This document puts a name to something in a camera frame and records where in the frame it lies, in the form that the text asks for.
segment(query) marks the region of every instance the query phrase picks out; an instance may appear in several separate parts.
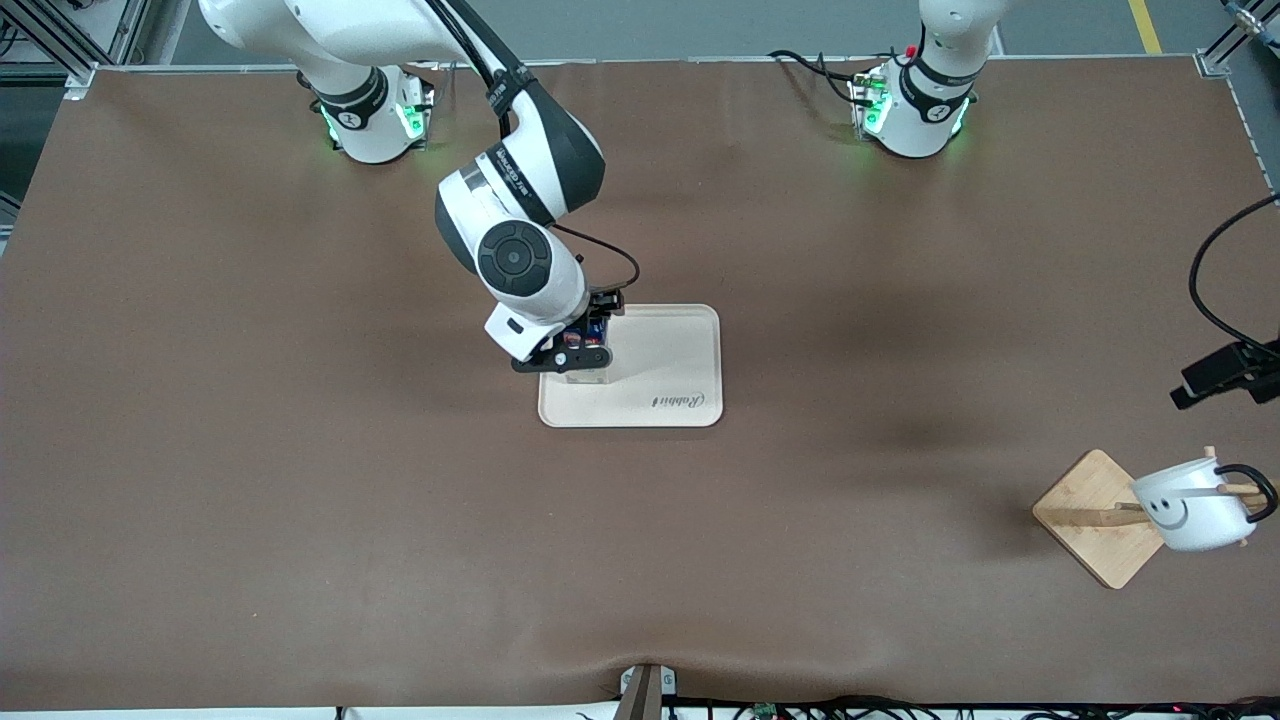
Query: black band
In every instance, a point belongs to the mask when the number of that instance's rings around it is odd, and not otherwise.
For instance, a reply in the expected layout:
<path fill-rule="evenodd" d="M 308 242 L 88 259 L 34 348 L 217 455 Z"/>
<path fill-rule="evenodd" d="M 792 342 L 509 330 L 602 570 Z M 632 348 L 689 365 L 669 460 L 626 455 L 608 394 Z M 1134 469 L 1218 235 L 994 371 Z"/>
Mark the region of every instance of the black band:
<path fill-rule="evenodd" d="M 374 113 L 387 102 L 389 91 L 390 81 L 387 79 L 387 73 L 372 68 L 365 82 L 356 90 L 342 95 L 316 92 L 316 97 L 320 99 L 325 114 L 339 126 L 347 129 L 365 129 L 369 127 L 369 118 L 372 118 Z"/>
<path fill-rule="evenodd" d="M 934 70 L 933 68 L 931 68 L 924 61 L 923 56 L 919 58 L 918 60 L 915 60 L 914 63 L 911 63 L 911 67 L 916 68 L 918 70 L 920 70 L 922 76 L 932 79 L 933 82 L 936 82 L 938 85 L 945 85 L 947 87 L 964 87 L 966 85 L 970 85 L 973 81 L 978 79 L 978 76 L 982 74 L 982 68 L 978 68 L 978 72 L 968 74 L 968 76 L 964 76 L 964 77 L 954 77 L 954 76 L 948 76 L 946 73 L 940 73 L 938 70 Z"/>
<path fill-rule="evenodd" d="M 932 95 L 927 95 L 911 79 L 910 70 L 904 70 L 899 74 L 899 78 L 897 85 L 902 88 L 902 99 L 920 113 L 920 119 L 923 122 L 929 124 L 947 122 L 951 115 L 964 105 L 965 100 L 968 100 L 968 94 L 957 95 L 950 100 L 942 100 L 933 97 Z"/>
<path fill-rule="evenodd" d="M 516 159 L 511 156 L 511 150 L 507 150 L 507 146 L 502 141 L 485 150 L 485 155 L 498 170 L 498 174 L 502 176 L 503 184 L 516 196 L 516 202 L 520 202 L 520 209 L 529 215 L 530 220 L 544 228 L 556 220 L 550 211 L 547 210 L 547 205 L 543 205 L 543 199 L 534 192 L 534 186 L 529 184 L 529 178 L 525 177 Z"/>
<path fill-rule="evenodd" d="M 489 92 L 485 92 L 485 97 L 489 99 L 489 106 L 493 108 L 493 113 L 500 118 L 511 110 L 511 104 L 515 102 L 516 96 L 535 82 L 538 82 L 538 78 L 524 64 L 511 72 L 498 70 L 493 76 L 493 87 L 489 88 Z"/>

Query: brown table surface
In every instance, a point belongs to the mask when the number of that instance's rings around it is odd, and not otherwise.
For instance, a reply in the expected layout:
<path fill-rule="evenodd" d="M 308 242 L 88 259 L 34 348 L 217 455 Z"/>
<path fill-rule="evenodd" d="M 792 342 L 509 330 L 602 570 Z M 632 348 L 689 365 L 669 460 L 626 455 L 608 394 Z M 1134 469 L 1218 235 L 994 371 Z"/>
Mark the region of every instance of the brown table surface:
<path fill-rule="evenodd" d="M 494 137 L 472 77 L 360 167 L 291 76 L 99 73 L 0 263 L 0 707 L 577 702 L 637 661 L 751 700 L 1277 689 L 1280 521 L 1115 592 L 1028 511 L 1093 447 L 1280 475 L 1275 407 L 1166 397 L 1228 340 L 1192 254 L 1266 193 L 1226 85 L 992 63 L 909 161 L 794 69 L 539 74 L 609 159 L 571 223 L 641 259 L 632 301 L 719 311 L 719 424 L 538 421 L 431 220 Z M 1203 275 L 1258 334 L 1276 220 Z"/>

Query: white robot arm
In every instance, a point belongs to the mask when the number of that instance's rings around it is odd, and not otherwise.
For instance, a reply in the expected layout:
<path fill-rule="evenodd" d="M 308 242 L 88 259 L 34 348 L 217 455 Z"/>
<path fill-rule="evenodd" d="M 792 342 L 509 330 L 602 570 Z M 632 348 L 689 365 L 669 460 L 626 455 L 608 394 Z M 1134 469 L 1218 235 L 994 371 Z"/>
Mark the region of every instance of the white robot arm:
<path fill-rule="evenodd" d="M 851 81 L 859 131 L 906 158 L 942 150 L 970 102 L 991 35 L 1016 0 L 920 0 L 920 46 Z"/>
<path fill-rule="evenodd" d="M 404 122 L 416 78 L 399 63 L 471 63 L 489 86 L 504 137 L 440 182 L 440 236 L 498 301 L 485 331 L 517 370 L 608 365 L 604 332 L 609 315 L 622 310 L 621 295 L 593 292 L 577 259 L 547 229 L 595 199 L 604 156 L 465 0 L 200 0 L 200 6 L 228 42 L 293 60 L 342 146 L 361 161 L 392 160 L 421 140 Z M 508 111 L 518 122 L 511 135 Z"/>

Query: wooden mug stand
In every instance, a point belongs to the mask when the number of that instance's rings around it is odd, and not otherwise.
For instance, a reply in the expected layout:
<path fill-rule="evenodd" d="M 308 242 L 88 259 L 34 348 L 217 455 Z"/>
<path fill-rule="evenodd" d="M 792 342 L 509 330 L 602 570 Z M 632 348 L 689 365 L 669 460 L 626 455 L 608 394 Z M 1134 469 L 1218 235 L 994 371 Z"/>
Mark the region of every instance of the wooden mug stand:
<path fill-rule="evenodd" d="M 1215 456 L 1212 446 L 1204 456 Z M 1124 468 L 1092 450 L 1032 506 L 1044 529 L 1111 589 L 1123 588 L 1165 544 L 1132 484 Z M 1240 497 L 1251 512 L 1266 503 L 1252 484 L 1224 484 L 1219 492 Z"/>

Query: metal frame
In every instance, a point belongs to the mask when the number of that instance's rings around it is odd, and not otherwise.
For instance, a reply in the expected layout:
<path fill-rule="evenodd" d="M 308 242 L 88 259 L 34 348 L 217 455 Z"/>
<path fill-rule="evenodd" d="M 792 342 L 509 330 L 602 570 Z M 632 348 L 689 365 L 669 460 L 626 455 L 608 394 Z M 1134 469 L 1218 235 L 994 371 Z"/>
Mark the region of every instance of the metal frame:
<path fill-rule="evenodd" d="M 1280 0 L 1253 0 L 1245 5 L 1240 1 L 1242 14 L 1235 15 L 1235 24 L 1213 41 L 1213 45 L 1196 53 L 1196 68 L 1208 78 L 1222 77 L 1231 72 L 1228 59 L 1245 41 L 1257 37 L 1276 13 L 1280 13 Z"/>
<path fill-rule="evenodd" d="M 95 65 L 123 65 L 137 44 L 138 26 L 150 0 L 124 0 L 124 13 L 109 47 L 99 45 L 50 0 L 0 0 L 0 14 L 18 27 L 51 63 L 6 63 L 5 77 L 29 82 L 67 74 L 87 83 Z"/>

